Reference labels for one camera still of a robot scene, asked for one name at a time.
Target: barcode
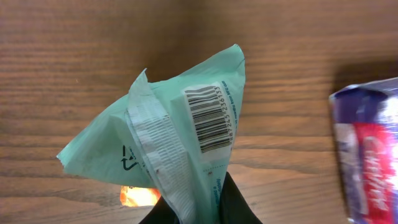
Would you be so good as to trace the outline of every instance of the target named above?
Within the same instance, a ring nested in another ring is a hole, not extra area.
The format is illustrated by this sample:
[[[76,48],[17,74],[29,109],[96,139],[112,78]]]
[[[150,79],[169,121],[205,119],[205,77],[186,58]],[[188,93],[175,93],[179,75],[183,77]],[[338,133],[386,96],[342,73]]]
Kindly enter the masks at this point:
[[[185,90],[201,153],[232,144],[232,121],[220,87]]]

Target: black object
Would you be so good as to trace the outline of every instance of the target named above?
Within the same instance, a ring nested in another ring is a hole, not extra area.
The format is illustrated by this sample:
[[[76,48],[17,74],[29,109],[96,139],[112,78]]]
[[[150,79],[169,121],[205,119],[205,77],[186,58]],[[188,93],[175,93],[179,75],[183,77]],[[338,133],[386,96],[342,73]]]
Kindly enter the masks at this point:
[[[231,175],[227,172],[223,191],[220,199],[220,222],[221,224],[261,224],[260,220],[253,214],[249,205],[244,200]],[[139,224],[179,224],[174,211],[161,197],[155,207]]]

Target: wooden surface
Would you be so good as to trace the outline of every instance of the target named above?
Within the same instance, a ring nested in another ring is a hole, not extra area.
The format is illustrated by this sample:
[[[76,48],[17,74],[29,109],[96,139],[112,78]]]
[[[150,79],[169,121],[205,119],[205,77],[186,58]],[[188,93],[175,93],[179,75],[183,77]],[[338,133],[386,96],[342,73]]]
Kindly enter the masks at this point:
[[[0,223],[137,223],[119,186],[56,154],[139,72],[162,80],[239,44],[229,172],[264,223],[346,223],[328,95],[398,75],[396,0],[0,0]]]

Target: black printed symbol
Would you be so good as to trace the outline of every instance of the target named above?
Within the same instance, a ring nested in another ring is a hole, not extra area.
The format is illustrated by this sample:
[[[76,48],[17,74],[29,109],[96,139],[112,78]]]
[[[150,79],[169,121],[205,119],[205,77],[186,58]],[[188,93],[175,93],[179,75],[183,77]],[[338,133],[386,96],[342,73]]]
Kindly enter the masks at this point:
[[[123,146],[123,157],[125,157],[125,156],[126,156],[126,147]],[[131,168],[133,168],[135,165],[137,165],[137,162],[135,162],[135,163],[131,164],[131,166],[127,167],[127,166],[126,166],[126,161],[127,161],[126,158],[123,158],[123,159],[121,160],[121,162],[123,162],[123,169],[124,169],[124,170],[131,170]]]

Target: orange object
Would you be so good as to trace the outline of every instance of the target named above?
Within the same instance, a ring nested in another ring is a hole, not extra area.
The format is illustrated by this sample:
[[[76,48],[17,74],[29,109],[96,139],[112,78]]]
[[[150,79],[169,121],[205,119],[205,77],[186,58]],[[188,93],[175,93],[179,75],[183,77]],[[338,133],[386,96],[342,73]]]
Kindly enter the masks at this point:
[[[120,202],[128,207],[140,207],[155,205],[160,199],[160,192],[157,189],[146,189],[140,187],[122,186]]]

